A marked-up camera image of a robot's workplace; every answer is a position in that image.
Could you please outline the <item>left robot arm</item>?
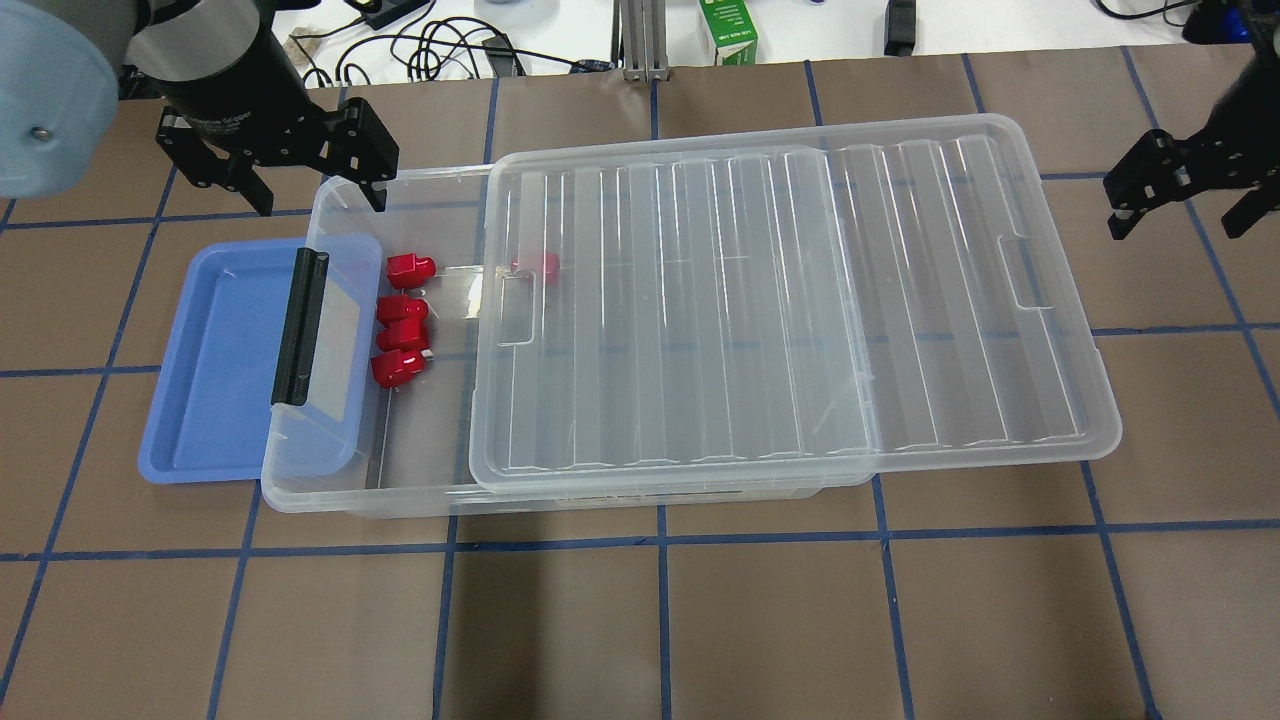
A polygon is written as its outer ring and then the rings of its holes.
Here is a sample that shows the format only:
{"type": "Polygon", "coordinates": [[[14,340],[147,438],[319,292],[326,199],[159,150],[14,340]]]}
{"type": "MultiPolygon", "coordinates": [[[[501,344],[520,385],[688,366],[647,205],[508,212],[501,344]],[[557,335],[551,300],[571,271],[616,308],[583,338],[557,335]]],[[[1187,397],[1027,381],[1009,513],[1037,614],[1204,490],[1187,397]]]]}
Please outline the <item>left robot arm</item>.
{"type": "Polygon", "coordinates": [[[262,167],[307,167],[387,208],[399,149],[372,106],[310,96],[273,31],[306,1],[5,1],[1,186],[6,199],[77,184],[136,68],[166,101],[155,140],[196,187],[238,193],[261,215],[262,167]]]}

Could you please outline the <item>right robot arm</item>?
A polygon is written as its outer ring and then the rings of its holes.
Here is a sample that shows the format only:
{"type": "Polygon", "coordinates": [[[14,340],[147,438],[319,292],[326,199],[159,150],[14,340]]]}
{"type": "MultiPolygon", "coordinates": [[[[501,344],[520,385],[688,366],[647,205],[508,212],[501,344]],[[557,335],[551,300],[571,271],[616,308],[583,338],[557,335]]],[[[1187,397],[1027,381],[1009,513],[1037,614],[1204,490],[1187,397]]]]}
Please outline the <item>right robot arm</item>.
{"type": "Polygon", "coordinates": [[[1224,8],[1236,15],[1252,55],[1197,132],[1178,138],[1148,129],[1105,174],[1114,240],[1125,240],[1151,211],[1210,191],[1243,192],[1221,217],[1231,240],[1277,211],[1277,13],[1253,1],[1224,8]]]}

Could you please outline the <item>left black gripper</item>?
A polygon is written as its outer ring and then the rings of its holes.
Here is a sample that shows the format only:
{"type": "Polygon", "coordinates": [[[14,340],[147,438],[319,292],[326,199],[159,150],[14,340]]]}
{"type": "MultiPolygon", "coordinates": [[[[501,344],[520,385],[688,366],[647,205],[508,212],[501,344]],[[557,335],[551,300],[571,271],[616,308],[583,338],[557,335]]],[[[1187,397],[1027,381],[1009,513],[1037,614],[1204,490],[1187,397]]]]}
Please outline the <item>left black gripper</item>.
{"type": "Polygon", "coordinates": [[[375,213],[387,210],[387,184],[399,169],[399,145],[365,97],[348,97],[324,113],[305,100],[278,115],[243,108],[210,111],[168,95],[155,141],[192,186],[238,193],[260,217],[274,209],[261,168],[305,167],[340,177],[357,186],[375,213]]]}

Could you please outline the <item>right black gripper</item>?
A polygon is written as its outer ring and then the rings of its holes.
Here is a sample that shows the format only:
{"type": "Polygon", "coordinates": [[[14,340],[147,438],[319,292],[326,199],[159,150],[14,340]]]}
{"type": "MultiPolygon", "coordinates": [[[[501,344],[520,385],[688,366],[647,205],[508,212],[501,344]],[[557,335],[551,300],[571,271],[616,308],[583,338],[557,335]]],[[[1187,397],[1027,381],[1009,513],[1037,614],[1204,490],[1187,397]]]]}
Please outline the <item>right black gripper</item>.
{"type": "Polygon", "coordinates": [[[1222,214],[1222,229],[1230,240],[1239,240],[1275,211],[1277,91],[1276,70],[1244,70],[1181,149],[1165,129],[1142,135],[1103,177],[1112,238],[1125,240],[1155,209],[1215,190],[1245,191],[1222,214]]]}

